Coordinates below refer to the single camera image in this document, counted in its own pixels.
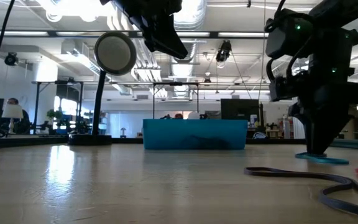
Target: wooden table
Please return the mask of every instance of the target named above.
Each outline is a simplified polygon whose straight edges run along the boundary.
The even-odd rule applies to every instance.
[[[143,145],[0,149],[0,223],[358,223],[318,202],[335,183],[244,175],[245,166],[355,178],[358,150],[330,148],[349,166],[295,159],[305,146],[245,151],[144,151]],[[349,190],[335,198],[358,203]]]

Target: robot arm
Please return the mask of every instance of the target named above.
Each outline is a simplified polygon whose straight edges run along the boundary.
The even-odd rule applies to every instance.
[[[347,81],[354,74],[350,65],[358,32],[341,28],[358,18],[358,1],[324,0],[309,14],[281,7],[265,27],[266,54],[272,58],[267,64],[270,97],[298,98],[288,114],[303,123],[307,152],[323,155],[351,119],[350,104],[358,105],[358,83]],[[283,55],[293,58],[285,76],[274,77],[272,62]],[[308,71],[293,75],[295,60],[306,57]]]
[[[188,52],[173,26],[173,13],[181,10],[182,0],[100,0],[112,1],[142,31],[145,44],[156,50],[183,59]]]

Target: blue plastic container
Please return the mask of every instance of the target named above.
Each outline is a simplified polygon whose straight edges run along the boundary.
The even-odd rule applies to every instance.
[[[145,149],[244,149],[248,121],[144,119]]]

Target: round mirror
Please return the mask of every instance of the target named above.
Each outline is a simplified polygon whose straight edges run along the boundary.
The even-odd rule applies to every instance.
[[[107,32],[94,47],[98,65],[111,75],[125,75],[136,63],[136,48],[131,39],[120,32]]]

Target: window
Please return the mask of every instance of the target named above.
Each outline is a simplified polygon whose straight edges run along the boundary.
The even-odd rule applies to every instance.
[[[65,115],[76,115],[77,102],[73,100],[62,99],[62,112]]]
[[[54,103],[53,109],[54,109],[55,111],[58,111],[58,110],[59,110],[59,106],[60,106],[60,97],[59,97],[59,96],[55,96],[55,103]]]

